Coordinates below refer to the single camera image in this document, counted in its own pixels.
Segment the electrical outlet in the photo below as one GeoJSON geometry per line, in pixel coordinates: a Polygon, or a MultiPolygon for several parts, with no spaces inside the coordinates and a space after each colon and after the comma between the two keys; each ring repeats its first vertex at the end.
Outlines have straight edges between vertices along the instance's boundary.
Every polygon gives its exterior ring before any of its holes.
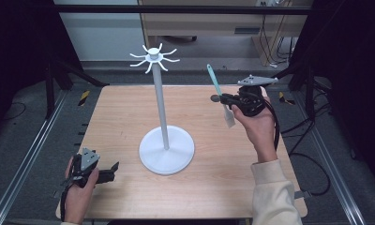
{"type": "Polygon", "coordinates": [[[255,7],[277,7],[280,0],[258,0],[255,7]]]}

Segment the wooden table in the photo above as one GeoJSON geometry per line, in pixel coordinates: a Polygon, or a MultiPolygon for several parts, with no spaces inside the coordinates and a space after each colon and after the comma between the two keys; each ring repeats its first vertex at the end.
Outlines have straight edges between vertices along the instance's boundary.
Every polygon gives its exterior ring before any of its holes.
{"type": "MultiPolygon", "coordinates": [[[[238,86],[221,86],[236,94],[238,86]]],[[[241,124],[228,128],[223,108],[210,100],[214,86],[163,86],[167,124],[187,131],[195,155],[181,172],[162,176],[139,158],[143,136],[159,127],[155,87],[106,86],[82,147],[97,150],[98,167],[120,161],[113,182],[97,185],[87,218],[251,218],[256,152],[241,124]]],[[[299,190],[284,142],[277,149],[283,170],[299,190]]],[[[308,210],[295,200],[302,217],[308,210]]]]}

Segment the white wall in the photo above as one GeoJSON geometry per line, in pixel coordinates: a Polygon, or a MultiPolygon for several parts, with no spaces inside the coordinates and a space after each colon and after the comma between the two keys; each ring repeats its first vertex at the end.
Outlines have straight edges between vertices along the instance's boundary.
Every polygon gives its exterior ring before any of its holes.
{"type": "MultiPolygon", "coordinates": [[[[71,5],[137,5],[137,0],[54,0],[71,5]]],[[[80,61],[131,61],[144,44],[138,13],[60,13],[80,61]]]]}

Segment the plastic handle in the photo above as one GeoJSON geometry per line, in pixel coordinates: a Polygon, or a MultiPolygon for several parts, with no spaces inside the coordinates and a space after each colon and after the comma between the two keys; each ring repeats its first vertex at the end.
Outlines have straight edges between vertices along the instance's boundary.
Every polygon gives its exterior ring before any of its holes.
{"type": "Polygon", "coordinates": [[[209,65],[209,64],[207,64],[207,69],[208,69],[208,72],[209,72],[209,74],[211,76],[211,80],[214,83],[215,89],[217,89],[217,94],[219,96],[221,96],[222,92],[220,91],[219,84],[218,84],[217,78],[215,76],[214,70],[211,68],[211,65],[209,65]]]}

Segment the cream sleeve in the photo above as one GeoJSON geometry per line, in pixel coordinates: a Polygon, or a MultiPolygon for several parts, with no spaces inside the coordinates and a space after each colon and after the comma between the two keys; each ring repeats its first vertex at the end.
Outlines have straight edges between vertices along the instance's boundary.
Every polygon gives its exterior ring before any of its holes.
{"type": "Polygon", "coordinates": [[[68,222],[62,222],[61,225],[79,225],[76,223],[68,223],[68,222]]]}
{"type": "Polygon", "coordinates": [[[251,165],[255,188],[253,225],[302,224],[294,206],[293,183],[285,177],[279,159],[251,165]]]}

